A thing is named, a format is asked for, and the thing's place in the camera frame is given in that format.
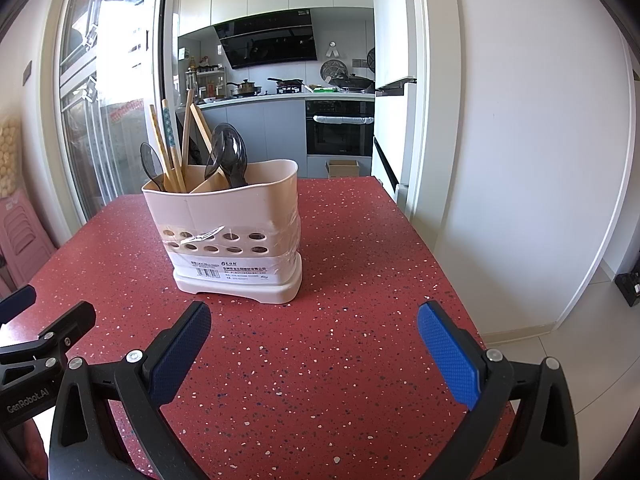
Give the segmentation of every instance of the oven door handle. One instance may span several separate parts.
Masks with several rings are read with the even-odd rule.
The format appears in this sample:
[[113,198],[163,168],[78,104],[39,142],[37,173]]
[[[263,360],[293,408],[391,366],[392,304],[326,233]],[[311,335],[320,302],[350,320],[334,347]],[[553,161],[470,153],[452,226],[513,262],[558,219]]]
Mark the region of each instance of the oven door handle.
[[373,117],[329,117],[314,115],[314,121],[321,124],[373,124]]

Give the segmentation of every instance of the kitchen counter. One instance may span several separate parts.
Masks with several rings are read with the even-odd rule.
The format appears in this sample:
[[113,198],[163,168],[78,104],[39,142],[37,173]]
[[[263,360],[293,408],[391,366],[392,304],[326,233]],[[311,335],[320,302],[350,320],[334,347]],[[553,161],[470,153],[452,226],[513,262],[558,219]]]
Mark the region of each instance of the kitchen counter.
[[201,104],[198,105],[201,109],[206,108],[215,108],[218,106],[229,106],[235,104],[245,104],[251,102],[262,102],[262,101],[276,101],[280,99],[305,99],[305,100],[351,100],[351,101],[374,101],[376,99],[375,94],[358,94],[358,93],[341,93],[341,92],[332,92],[332,93],[302,93],[302,94],[272,94],[272,95],[257,95],[253,97],[242,97],[238,99],[226,99],[223,101],[218,101],[210,104]]
[[[289,304],[181,292],[144,197],[124,196],[37,273],[38,301],[2,328],[1,343],[35,338],[87,300],[96,326],[68,357],[119,360],[205,301],[211,334],[162,412],[210,478],[420,476],[466,407],[420,339],[417,307],[436,299],[479,339],[476,329],[375,178],[300,180],[298,189],[303,281]],[[136,466],[149,472],[123,410],[114,414]],[[512,421],[508,408],[478,472],[494,465]]]

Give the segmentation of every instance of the range hood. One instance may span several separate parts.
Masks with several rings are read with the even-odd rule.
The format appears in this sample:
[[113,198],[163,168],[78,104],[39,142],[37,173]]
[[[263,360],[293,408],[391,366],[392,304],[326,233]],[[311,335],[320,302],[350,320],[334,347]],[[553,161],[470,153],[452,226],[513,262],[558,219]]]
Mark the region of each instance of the range hood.
[[233,69],[318,59],[309,9],[239,18],[215,29]]

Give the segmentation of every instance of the refrigerator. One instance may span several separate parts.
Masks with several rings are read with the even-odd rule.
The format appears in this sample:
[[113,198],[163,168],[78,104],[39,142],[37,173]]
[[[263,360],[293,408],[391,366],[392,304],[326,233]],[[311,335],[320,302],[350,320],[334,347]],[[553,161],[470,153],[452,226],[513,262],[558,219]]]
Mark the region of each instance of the refrigerator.
[[376,111],[371,174],[404,212],[414,145],[414,0],[374,0]]

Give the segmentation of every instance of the sliding glass door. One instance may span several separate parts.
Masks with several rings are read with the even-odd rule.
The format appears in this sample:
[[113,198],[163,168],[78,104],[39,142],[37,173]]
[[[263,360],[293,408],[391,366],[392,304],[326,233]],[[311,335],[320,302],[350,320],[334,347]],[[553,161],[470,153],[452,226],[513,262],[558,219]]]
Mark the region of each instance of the sliding glass door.
[[155,0],[68,0],[61,22],[59,99],[63,156],[87,220],[146,176],[145,100],[153,102]]

